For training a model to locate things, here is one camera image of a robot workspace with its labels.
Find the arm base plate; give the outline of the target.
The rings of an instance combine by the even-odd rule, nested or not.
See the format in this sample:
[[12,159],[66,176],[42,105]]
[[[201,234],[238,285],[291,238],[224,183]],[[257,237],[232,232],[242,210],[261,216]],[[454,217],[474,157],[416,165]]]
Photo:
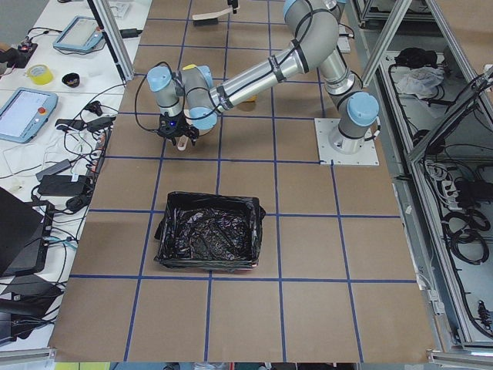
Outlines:
[[371,129],[360,139],[349,139],[339,130],[339,119],[314,120],[319,162],[321,165],[376,167],[377,156]]

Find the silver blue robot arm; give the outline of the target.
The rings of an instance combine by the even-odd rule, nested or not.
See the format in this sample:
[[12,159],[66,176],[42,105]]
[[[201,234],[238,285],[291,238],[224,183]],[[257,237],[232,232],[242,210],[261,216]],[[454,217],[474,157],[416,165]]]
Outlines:
[[338,18],[324,1],[286,1],[283,19],[293,36],[289,46],[219,85],[214,85],[208,66],[176,72],[165,62],[153,66],[146,81],[159,107],[154,133],[172,143],[181,136],[195,142],[200,132],[216,125],[219,114],[292,76],[317,69],[340,114],[329,144],[338,153],[357,153],[377,119],[379,104],[362,90],[338,48]]

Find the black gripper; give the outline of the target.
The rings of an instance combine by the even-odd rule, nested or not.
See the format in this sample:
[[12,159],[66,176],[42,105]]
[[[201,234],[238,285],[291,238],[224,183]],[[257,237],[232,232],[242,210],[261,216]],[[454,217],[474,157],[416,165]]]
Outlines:
[[175,116],[170,116],[168,113],[159,115],[159,127],[157,134],[166,139],[166,144],[173,145],[173,140],[177,137],[186,136],[190,139],[193,145],[200,137],[200,131],[197,128],[192,128],[186,122],[182,113]]

